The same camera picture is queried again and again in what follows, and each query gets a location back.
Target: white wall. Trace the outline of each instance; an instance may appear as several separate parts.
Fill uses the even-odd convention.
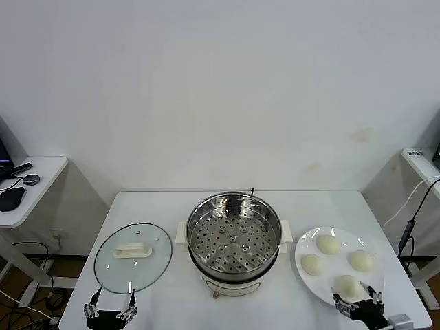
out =
[[[2,1],[0,116],[27,153],[68,156],[108,204],[137,188],[362,189],[431,140],[439,11]]]

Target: table leg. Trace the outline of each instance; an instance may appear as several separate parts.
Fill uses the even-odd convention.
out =
[[[414,287],[419,290],[423,300],[430,310],[440,309],[434,294],[429,288],[427,281],[440,272],[440,257],[437,257],[421,270],[417,268],[415,263],[411,263],[409,267],[411,273],[410,280]]]
[[[22,270],[26,275],[39,283],[51,281],[49,275],[43,272],[31,260],[26,258],[20,251],[0,234],[0,255],[13,264],[15,267]]]

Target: white cable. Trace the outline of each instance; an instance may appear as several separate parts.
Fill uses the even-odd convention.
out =
[[[27,305],[24,305],[23,303],[19,302],[18,300],[13,299],[13,297],[9,296],[8,294],[5,294],[5,293],[4,293],[3,291],[1,291],[1,290],[0,290],[0,292],[1,292],[2,294],[4,294],[5,296],[7,296],[10,300],[13,300],[13,301],[16,302],[16,303],[18,303],[18,304],[20,304],[20,305],[23,305],[24,307],[26,307],[26,308],[28,308],[28,309],[31,309],[32,311],[36,311],[37,313],[40,313],[41,315],[44,315],[46,318],[49,318],[50,320],[52,320],[52,321],[54,321],[54,322],[56,322],[56,323],[59,323],[58,320],[55,320],[54,318],[51,318],[50,316],[44,314],[42,311],[39,311],[38,309],[33,309],[32,307],[29,307],[29,306],[27,306]]]
[[[408,202],[410,201],[411,197],[414,195],[415,191],[417,190],[418,187],[420,187],[420,185],[422,185],[425,181],[428,181],[429,179],[433,179],[435,177],[440,177],[440,175],[433,175],[432,177],[427,177],[426,179],[420,181],[415,188],[412,190],[412,192],[410,193],[410,195],[408,196],[406,202],[401,206],[401,208],[396,212],[396,214],[394,214],[388,221],[386,221],[384,223],[384,225],[382,226],[382,229],[385,229],[386,225],[388,225],[406,206],[406,204],[408,204]]]

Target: cable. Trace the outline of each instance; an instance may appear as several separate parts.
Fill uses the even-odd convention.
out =
[[[25,241],[25,242],[17,242],[17,243],[13,243],[12,245],[22,245],[22,244],[37,244],[37,245],[41,245],[46,249],[46,258],[44,260],[44,264],[43,264],[43,269],[46,266],[47,260],[49,259],[50,255],[49,255],[49,248],[46,246],[46,244],[40,243],[40,242],[36,242],[36,241]],[[50,276],[50,279],[52,281],[51,284],[51,289],[50,291],[52,291],[53,286],[54,286],[54,278],[52,276]],[[30,282],[25,286],[25,288],[23,289],[23,291],[19,294],[19,297],[24,293],[24,291],[27,289],[28,285],[30,284]],[[14,310],[17,308],[17,304],[14,304],[13,306],[7,306],[9,308],[11,308],[11,312],[14,312]],[[9,317],[8,320],[8,329],[11,329],[11,327],[17,323],[24,315],[26,315],[26,313],[22,313],[14,322],[11,323],[11,316]]]
[[[401,208],[396,212],[396,214],[394,214],[388,221],[385,221],[384,225],[382,226],[382,229],[385,229],[386,225],[388,225],[397,215],[399,215],[399,213],[405,208],[406,204],[408,204],[408,202],[410,201],[411,197],[414,195],[415,191],[418,189],[418,187],[420,187],[420,185],[422,185],[425,181],[428,181],[429,179],[433,179],[435,177],[440,177],[440,175],[433,175],[432,177],[427,177],[426,179],[420,181],[415,188],[412,190],[412,192],[410,193],[410,195],[408,196],[407,200],[405,201],[405,203],[401,206]]]
[[[14,302],[16,302],[17,304],[19,304],[20,302],[16,299],[14,299],[13,297],[9,296],[8,294],[4,293],[2,290],[0,290],[0,293],[2,293],[4,296],[7,296],[10,300],[13,300]],[[49,318],[50,320],[54,321],[55,323],[59,323],[58,320],[55,320],[54,318],[51,318],[50,316],[44,314],[42,311],[39,311],[38,309],[34,309],[32,307],[26,306],[24,304],[22,304],[24,307],[30,309],[31,311],[36,311],[37,313],[40,313],[41,315],[45,316],[46,318]]]
[[[421,206],[424,204],[425,199],[426,199],[426,197],[428,196],[430,190],[432,189],[432,187],[433,187],[437,182],[440,182],[440,179],[436,180],[435,182],[433,182],[433,183],[429,186],[428,190],[427,190],[426,193],[425,193],[425,196],[423,196],[423,199],[421,200],[421,203],[419,204],[419,207],[417,208],[417,210],[415,211],[414,215],[412,216],[412,220],[414,220],[415,217],[417,216],[417,214],[419,213],[419,211],[420,211],[420,209],[421,209]]]
[[[414,256],[414,245],[415,245],[414,237],[409,236],[408,239],[411,239],[411,242],[412,242],[412,244],[411,244],[411,255],[410,255],[410,257],[412,258]],[[406,271],[409,270],[410,264],[411,264],[411,261],[409,261],[408,264],[406,265]]]
[[[27,327],[32,328],[32,325],[36,325],[36,324],[38,324],[38,323],[43,323],[43,321],[44,321],[44,322],[47,322],[47,318],[39,318],[39,319],[36,320],[36,321],[32,321],[31,323],[28,323],[28,324],[26,324],[26,325],[23,325],[23,326],[21,326],[21,327],[19,327],[19,328],[16,328],[16,329],[14,329],[14,330],[22,330],[22,329],[25,329],[25,328],[27,328]]]
[[[19,184],[19,182],[21,181],[21,179],[23,179],[23,177],[17,177],[17,176],[14,176],[14,177],[17,178],[18,180],[16,180],[15,183],[14,183],[12,186],[7,187],[7,188],[5,188],[5,189],[0,189],[0,191],[7,191],[7,190],[9,190],[9,189],[14,188],[17,184]]]

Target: steamed bun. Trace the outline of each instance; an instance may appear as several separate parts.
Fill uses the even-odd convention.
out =
[[[345,298],[358,298],[362,295],[364,288],[352,275],[342,275],[336,279],[336,291]]]
[[[302,256],[301,265],[308,275],[321,275],[324,270],[322,258],[316,254],[306,254]]]
[[[325,254],[338,254],[340,252],[338,240],[331,235],[319,236],[316,245]]]
[[[369,272],[374,268],[374,256],[367,251],[359,250],[351,254],[350,264],[359,272]]]

